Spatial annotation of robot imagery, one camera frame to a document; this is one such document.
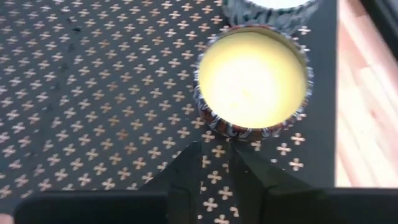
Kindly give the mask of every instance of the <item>candle tin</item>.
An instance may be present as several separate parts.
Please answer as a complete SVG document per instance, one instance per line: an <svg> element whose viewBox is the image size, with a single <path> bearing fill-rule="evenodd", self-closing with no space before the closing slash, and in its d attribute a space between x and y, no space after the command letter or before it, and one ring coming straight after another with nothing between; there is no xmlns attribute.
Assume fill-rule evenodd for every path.
<svg viewBox="0 0 398 224"><path fill-rule="evenodd" d="M275 40L283 43L286 47L288 47L294 54L295 56L299 59L300 63L303 66L303 70L305 78L307 79L307 91L305 94L305 98L302 101L301 105L299 108L293 113L288 119L285 121L271 126L271 127L263 127L263 128L245 128L245 127L240 127L235 124L232 124L230 122L227 122L224 120L222 117L218 116L206 103L205 98L203 97L201 93L201 88L199 85L199 68L200 68L200 62L204 55L206 54L206 51L217 41L222 39L223 37L226 37L228 35L232 35L238 32L257 32L262 35L266 35L268 37L272 37ZM214 131L222 134L223 136L231 139L237 139L241 141L258 141L262 140L265 138L269 137L277 137L279 136L280 132L284 129L287 129L289 126L291 126L298 118L300 115L304 112L305 107L308 104L308 100L312 95L312 89L313 89L313 79L314 79L314 73L313 73L313 68L308 65L309 59L307 57L306 52L303 50L301 45L296 42L290 35L280 32L278 29L275 27L270 27L265 24L251 24L251 25L239 25L239 26L234 26L226 31L224 31L222 34L219 36L214 37L211 39L208 43L207 46L202 54L198 56L198 60L196 62L196 70L194 71L194 76L193 76L193 99L195 101L195 104L198 108L200 117L205 121L205 123ZM265 96L272 97L272 94L270 95L269 93L265 93Z"/></svg>
<svg viewBox="0 0 398 224"><path fill-rule="evenodd" d="M231 26L267 24L288 34L293 34L307 23L312 14L319 8L321 1L302 0L302 3L295 7L271 8L253 3L250 0L223 0L222 8Z"/></svg>

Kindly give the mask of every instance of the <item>candle wax surface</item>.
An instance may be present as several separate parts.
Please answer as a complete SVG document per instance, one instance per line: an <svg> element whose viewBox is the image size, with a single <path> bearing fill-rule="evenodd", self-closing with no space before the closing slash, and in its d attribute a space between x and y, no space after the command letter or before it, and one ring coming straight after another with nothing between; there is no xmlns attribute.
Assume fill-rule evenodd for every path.
<svg viewBox="0 0 398 224"><path fill-rule="evenodd" d="M200 63L198 82L208 106L244 128L285 121L299 108L307 90L294 53L255 32L238 32L215 42Z"/></svg>
<svg viewBox="0 0 398 224"><path fill-rule="evenodd" d="M248 0L259 6L272 9L288 9L291 7L301 6L309 0Z"/></svg>

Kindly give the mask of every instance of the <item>decorative tin rim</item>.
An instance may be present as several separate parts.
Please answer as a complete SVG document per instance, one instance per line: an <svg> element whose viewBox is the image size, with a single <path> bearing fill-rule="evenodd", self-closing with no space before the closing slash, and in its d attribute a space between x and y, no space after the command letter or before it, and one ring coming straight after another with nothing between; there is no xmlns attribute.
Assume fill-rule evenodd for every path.
<svg viewBox="0 0 398 224"><path fill-rule="evenodd" d="M310 6L310 5L316 3L317 1L320 1L320 0L308 0L307 2L305 2L303 4L299 4L298 6L293 6L293 7L288 7L288 8L265 7L265 6L260 6L257 3L251 2L250 0L243 0L243 1L245 3L247 3L247 4L253 4L253 5L255 5L257 7L260 7L262 9L273 9L273 10L278 11L278 10L294 10L294 9L297 9L297 8L300 8L300 7L307 7L307 6Z"/></svg>
<svg viewBox="0 0 398 224"><path fill-rule="evenodd" d="M263 128L247 128L247 127L238 126L238 125L230 123L229 121L226 121L222 117L218 116L207 104L206 100L204 99L204 97L201 93L200 85L199 85L199 67L200 67L201 60L204 57L204 55L206 54L206 52L208 51L208 49L217 40L220 40L223 37L226 37L231 31L236 30L236 29L241 29L241 28L250 28L250 27L270 30L272 32L275 32L276 34L281 35L286 40L288 40L291 44L293 44L296 47L297 53L302 56L302 58L305 62L304 67L306 69L306 74L307 74L307 91L306 91L305 97L302 100L299 108L283 122L277 123L273 126L263 127ZM313 73L313 68L308 65L309 62L310 62L310 60L307 56L307 53L306 53L306 51L304 51L302 46L296 40L294 40L292 36L279 31L275 27L271 27L271 26L268 26L265 24L243 24L243 25L233 26L233 27L230 27L229 29L225 30L224 32L222 32L220 35L218 35L218 36L212 38L210 41L208 41L203 53L201 53L198 56L198 60L195 64L196 70L194 71L194 76L193 76L193 99L195 100L195 103L197 104L197 106L203 105L202 109L207 110L212 115L212 117L214 117L214 119L216 119L217 121L224 122L225 124L227 124L228 126L231 126L231 127L234 126L239 129L246 130L246 131L263 131L263 130L268 131L270 128L273 128L273 127L286 128L286 127L289 127L290 124L293 124L298 120L300 115L304 112L305 108L307 107L308 101L309 101L310 97L312 96L312 90L313 90L313 85L314 85L314 81L313 81L314 73Z"/></svg>

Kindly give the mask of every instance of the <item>wooden surface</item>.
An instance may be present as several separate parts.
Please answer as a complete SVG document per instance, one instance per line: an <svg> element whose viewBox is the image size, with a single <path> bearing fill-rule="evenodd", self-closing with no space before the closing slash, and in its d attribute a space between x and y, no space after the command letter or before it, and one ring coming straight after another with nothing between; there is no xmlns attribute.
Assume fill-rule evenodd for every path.
<svg viewBox="0 0 398 224"><path fill-rule="evenodd" d="M358 0L340 0L336 186L398 187L398 65Z"/></svg>

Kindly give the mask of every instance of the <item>black tablecloth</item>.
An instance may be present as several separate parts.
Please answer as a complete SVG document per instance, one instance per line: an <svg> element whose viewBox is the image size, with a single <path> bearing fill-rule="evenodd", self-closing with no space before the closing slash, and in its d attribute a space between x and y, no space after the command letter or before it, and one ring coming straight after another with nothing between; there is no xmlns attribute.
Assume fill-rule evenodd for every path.
<svg viewBox="0 0 398 224"><path fill-rule="evenodd" d="M6 0L0 4L0 212L48 189L135 190L203 141L204 223L236 222L225 139L198 117L192 72L227 28L221 0ZM316 79L307 114L279 138L242 147L332 186L336 1L297 38Z"/></svg>

